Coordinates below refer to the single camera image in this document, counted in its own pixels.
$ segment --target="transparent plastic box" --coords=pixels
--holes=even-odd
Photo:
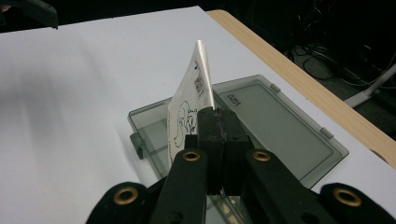
[[[274,83],[256,75],[213,85],[216,106],[236,113],[256,148],[274,152],[307,188],[312,188],[348,151]],[[158,178],[169,172],[167,106],[170,98],[128,115],[131,140]],[[206,223],[247,223],[238,197],[208,197]]]

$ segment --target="cartoon drawing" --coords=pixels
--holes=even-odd
[[[193,134],[195,131],[197,112],[196,108],[190,108],[187,101],[184,101],[178,108],[177,135],[173,138],[175,147],[181,147],[186,134]]]

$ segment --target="black metal bracket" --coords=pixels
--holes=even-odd
[[[87,223],[205,223],[206,195],[220,191],[240,196],[246,223],[396,223],[350,186],[306,189],[274,153],[252,146],[233,111],[211,107],[198,112],[198,134],[186,136],[168,177],[148,189],[113,187]]]
[[[21,7],[23,15],[42,24],[58,29],[58,14],[56,9],[40,0],[0,0],[0,6]],[[5,25],[6,19],[0,11],[0,25]]]

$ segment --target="wooden table edge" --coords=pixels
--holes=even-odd
[[[396,142],[224,10],[207,14],[332,120],[396,169]]]

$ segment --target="white paper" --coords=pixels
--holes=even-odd
[[[204,42],[198,40],[187,72],[168,106],[168,158],[184,149],[186,134],[197,132],[197,113],[215,106]]]

